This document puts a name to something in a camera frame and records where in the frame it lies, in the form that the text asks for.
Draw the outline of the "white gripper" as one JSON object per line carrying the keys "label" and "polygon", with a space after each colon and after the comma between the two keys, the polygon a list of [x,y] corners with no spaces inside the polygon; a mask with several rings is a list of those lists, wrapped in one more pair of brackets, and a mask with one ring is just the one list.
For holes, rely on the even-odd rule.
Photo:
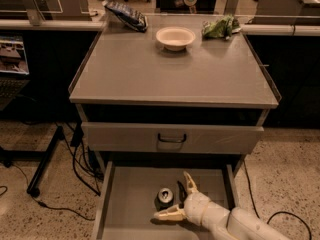
{"label": "white gripper", "polygon": [[182,221],[187,218],[189,222],[200,226],[203,214],[210,203],[210,198],[198,192],[196,183],[187,171],[184,171],[183,175],[186,180],[186,191],[189,195],[184,202],[184,209],[176,204],[156,212],[153,217],[160,221]]}

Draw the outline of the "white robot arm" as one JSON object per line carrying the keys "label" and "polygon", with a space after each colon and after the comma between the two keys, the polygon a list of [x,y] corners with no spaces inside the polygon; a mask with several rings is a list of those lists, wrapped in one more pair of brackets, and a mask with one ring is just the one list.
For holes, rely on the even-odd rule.
{"label": "white robot arm", "polygon": [[182,221],[202,226],[214,240],[290,240],[288,237],[250,214],[241,207],[227,210],[200,192],[191,175],[183,172],[187,197],[184,207],[173,205],[156,212],[154,218],[160,221]]}

